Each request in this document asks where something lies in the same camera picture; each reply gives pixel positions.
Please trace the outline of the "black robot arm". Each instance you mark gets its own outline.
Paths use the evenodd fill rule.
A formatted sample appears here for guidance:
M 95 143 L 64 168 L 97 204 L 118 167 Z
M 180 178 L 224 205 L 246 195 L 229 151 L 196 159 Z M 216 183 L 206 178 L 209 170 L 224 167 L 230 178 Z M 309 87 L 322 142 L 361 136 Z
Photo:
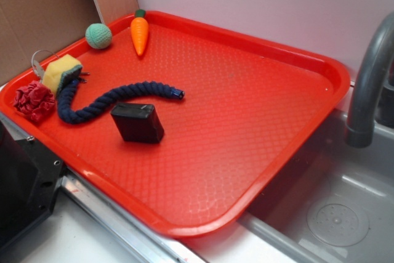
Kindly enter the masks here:
M 1 252 L 54 210 L 64 162 L 38 140 L 15 140 L 1 125 Z

